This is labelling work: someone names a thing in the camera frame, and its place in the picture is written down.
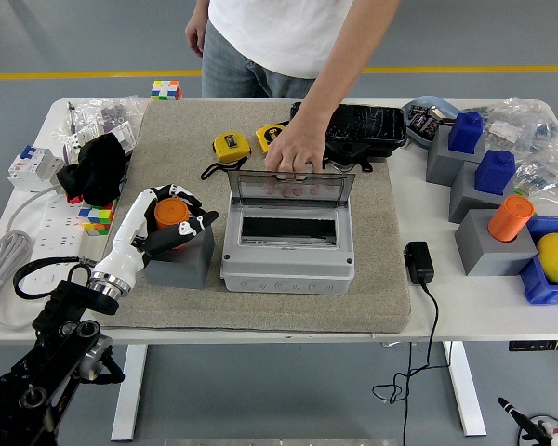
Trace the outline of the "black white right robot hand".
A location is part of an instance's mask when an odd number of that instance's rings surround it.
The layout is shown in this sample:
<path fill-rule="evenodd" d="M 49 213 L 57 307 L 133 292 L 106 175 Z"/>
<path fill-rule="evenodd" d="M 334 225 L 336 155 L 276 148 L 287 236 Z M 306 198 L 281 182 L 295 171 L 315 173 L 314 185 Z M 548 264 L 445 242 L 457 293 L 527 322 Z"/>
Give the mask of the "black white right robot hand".
<path fill-rule="evenodd" d="M 498 404 L 511 416 L 519 427 L 517 443 L 520 440 L 532 441 L 534 445 L 558 445 L 558 419 L 551 415 L 533 415 L 531 417 L 518 411 L 502 397 Z"/>

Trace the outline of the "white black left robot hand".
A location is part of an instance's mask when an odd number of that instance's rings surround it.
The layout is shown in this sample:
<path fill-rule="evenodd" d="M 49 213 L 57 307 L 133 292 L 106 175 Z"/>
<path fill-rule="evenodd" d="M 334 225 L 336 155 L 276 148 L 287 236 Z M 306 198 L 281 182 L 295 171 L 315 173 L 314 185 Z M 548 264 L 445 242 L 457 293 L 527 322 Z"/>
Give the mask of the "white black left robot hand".
<path fill-rule="evenodd" d="M 167 198 L 178 198 L 188 206 L 186 221 L 158 229 L 155 206 Z M 195 238 L 219 217 L 205 211 L 188 190 L 175 184 L 152 187 L 141 192 L 126 212 L 114 234 L 111 252 L 94 267 L 88 287 L 103 294 L 111 290 L 127 295 L 136 284 L 136 275 L 152 258 Z"/>

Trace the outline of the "person's right hand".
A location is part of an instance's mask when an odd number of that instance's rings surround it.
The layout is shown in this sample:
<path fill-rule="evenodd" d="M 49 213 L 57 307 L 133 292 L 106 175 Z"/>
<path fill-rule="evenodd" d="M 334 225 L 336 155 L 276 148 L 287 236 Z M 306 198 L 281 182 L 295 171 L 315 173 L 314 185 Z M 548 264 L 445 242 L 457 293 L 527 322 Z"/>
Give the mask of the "person's right hand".
<path fill-rule="evenodd" d="M 204 56 L 207 18 L 191 18 L 185 28 L 185 38 L 188 48 L 198 58 Z"/>

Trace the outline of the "person's left hand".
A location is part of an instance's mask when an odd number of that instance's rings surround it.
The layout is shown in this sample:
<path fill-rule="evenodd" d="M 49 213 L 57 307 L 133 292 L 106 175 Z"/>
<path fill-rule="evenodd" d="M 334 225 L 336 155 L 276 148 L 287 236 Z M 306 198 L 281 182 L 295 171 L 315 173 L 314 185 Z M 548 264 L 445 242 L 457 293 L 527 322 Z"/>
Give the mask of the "person's left hand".
<path fill-rule="evenodd" d="M 268 149 L 264 166 L 279 177 L 301 177 L 309 172 L 322 174 L 326 144 L 326 119 L 298 115 Z"/>

